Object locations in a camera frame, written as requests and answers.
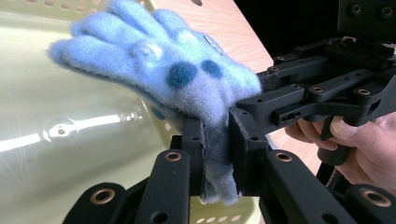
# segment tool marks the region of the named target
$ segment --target glove finger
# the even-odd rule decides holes
[[[76,36],[82,36],[82,35],[86,35],[87,33],[84,31],[83,25],[82,25],[82,21],[76,21],[74,22],[71,27],[70,27],[70,31],[72,36],[76,37]]]
[[[212,183],[205,179],[205,195],[202,198],[203,203],[215,203],[219,199],[219,195],[213,187]]]
[[[163,27],[136,1],[110,1],[107,5],[107,11],[120,17],[127,24],[145,35],[155,36],[162,41],[168,40],[167,33]]]
[[[126,24],[119,17],[105,12],[92,14],[84,21],[76,23],[74,30],[85,35],[93,35],[125,49],[146,38],[144,34]]]
[[[127,51],[89,35],[58,42],[49,50],[56,62],[62,58],[73,68],[104,77],[117,78],[119,74],[131,72],[133,67]]]
[[[173,35],[181,29],[190,30],[189,25],[175,12],[167,9],[157,9],[152,17],[166,30],[169,35]]]
[[[62,67],[66,67],[67,63],[64,61],[64,46],[67,40],[60,40],[49,47],[49,57]]]
[[[233,167],[229,164],[208,162],[205,170],[206,178],[211,182],[223,202],[226,205],[235,203],[238,196],[235,181],[233,180]]]
[[[148,52],[151,45],[143,41],[136,44],[130,52],[84,35],[52,45],[49,55],[59,64],[114,79],[132,87],[156,105],[167,105],[166,102],[171,100],[174,93],[168,85],[163,85],[168,77],[152,76],[151,74],[163,74],[162,68],[156,70],[150,63],[145,64],[152,56]]]

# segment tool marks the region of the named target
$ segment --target blue fuzzy glove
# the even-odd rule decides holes
[[[228,109],[261,92],[255,73],[229,58],[208,35],[176,13],[149,13],[132,0],[114,0],[71,28],[49,56],[68,69],[131,87],[159,119],[181,130],[183,113],[206,126],[205,202],[237,201],[228,147]]]

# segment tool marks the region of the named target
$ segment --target screw hole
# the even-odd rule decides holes
[[[155,214],[151,220],[154,223],[164,223],[166,220],[168,220],[168,215],[166,215],[166,213],[159,212]]]
[[[315,88],[314,88],[314,91],[315,91],[315,92],[323,92],[323,89],[320,88],[320,87],[315,87]]]
[[[387,196],[374,190],[364,189],[361,191],[361,196],[363,196],[363,198],[368,202],[379,207],[390,207],[392,205],[392,202]]]
[[[349,7],[349,14],[351,16],[359,16],[361,14],[361,6],[359,6],[358,4],[352,4]]]
[[[296,119],[296,114],[289,114],[287,117],[283,118],[282,120],[286,122],[290,122],[294,119]]]
[[[114,189],[99,189],[91,195],[90,200],[93,204],[102,205],[113,200],[115,195],[116,191]]]
[[[379,9],[379,16],[380,16],[382,19],[389,19],[389,18],[392,17],[392,15],[393,15],[393,10],[392,10],[391,7],[386,7],[386,6],[384,6],[384,7],[381,7],[381,8]]]
[[[282,153],[282,152],[276,153],[276,158],[280,161],[291,161],[292,160],[291,156],[289,156],[286,153]]]
[[[370,92],[367,91],[367,90],[358,90],[358,92],[359,92],[360,94],[362,94],[362,95],[369,95],[369,94],[370,94]]]
[[[178,152],[169,152],[165,155],[167,161],[179,161],[181,159],[181,154]]]
[[[333,216],[332,214],[323,214],[322,216],[323,221],[329,224],[338,224],[337,217]]]

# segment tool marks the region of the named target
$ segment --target finger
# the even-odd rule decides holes
[[[67,66],[67,63],[64,61],[64,46],[66,43],[67,40],[60,40],[53,43],[48,50],[49,57],[60,66]]]
[[[157,9],[152,16],[170,35],[182,29],[190,30],[189,25],[171,10]]]
[[[127,51],[89,35],[54,45],[50,51],[57,52],[57,58],[62,58],[68,65],[89,73],[114,78],[114,74],[133,71]]]
[[[351,183],[351,184],[373,184],[377,185],[370,176],[361,168],[356,153],[359,151],[352,148],[349,151],[346,161],[335,168]]]
[[[293,123],[290,126],[286,127],[285,133],[288,136],[295,138],[299,141],[306,142],[306,143],[314,143],[311,139],[306,137],[306,135],[303,133],[303,131],[301,130],[298,123]]]
[[[334,142],[330,140],[320,140],[320,134],[311,122],[308,122],[304,119],[299,119],[298,123],[305,136],[311,139],[316,145],[318,145],[318,147],[331,150],[337,149],[338,146]]]
[[[373,122],[380,126],[381,129],[389,130],[394,133],[394,130],[396,130],[396,112],[374,119]]]
[[[126,24],[119,17],[105,12],[92,14],[84,21],[74,24],[72,30],[75,30],[77,34],[93,35],[100,40],[126,49],[146,38],[144,34]]]
[[[395,162],[396,140],[371,121],[352,127],[345,124],[341,117],[336,117],[332,121],[331,131],[344,145],[357,147],[375,164]]]
[[[163,27],[151,16],[151,14],[136,1],[118,0],[110,1],[107,11],[120,17],[128,25],[141,31],[145,35],[155,36],[161,40],[167,40],[168,36]]]
[[[70,31],[72,36],[82,36],[87,34],[85,33],[84,28],[82,26],[82,21],[74,22],[70,27]]]
[[[324,119],[323,119],[323,120],[320,120],[320,121],[317,121],[317,122],[314,122],[314,123],[312,123],[312,124],[314,125],[315,130],[317,130],[317,132],[318,132],[320,135],[322,135],[322,132],[323,132],[323,125],[324,125]],[[329,138],[329,139],[327,139],[327,140],[332,141],[332,142],[334,142],[334,143],[336,143],[336,144],[342,145],[342,142],[341,142],[340,140],[338,140],[336,137],[331,137],[331,138]]]

